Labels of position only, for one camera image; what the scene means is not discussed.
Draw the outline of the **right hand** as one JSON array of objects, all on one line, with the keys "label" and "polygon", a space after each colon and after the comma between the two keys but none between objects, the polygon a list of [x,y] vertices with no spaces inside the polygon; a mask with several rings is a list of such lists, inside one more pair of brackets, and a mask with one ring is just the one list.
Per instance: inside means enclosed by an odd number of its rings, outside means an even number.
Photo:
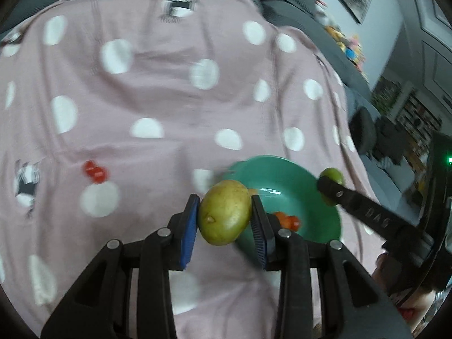
[{"label": "right hand", "polygon": [[[376,268],[371,276],[394,305],[398,305],[411,290],[408,287],[411,281],[408,281],[408,283],[402,282],[401,264],[388,253],[383,253],[378,257]],[[419,287],[397,308],[411,331],[414,331],[420,324],[422,318],[434,303],[435,295],[434,290]]]}]

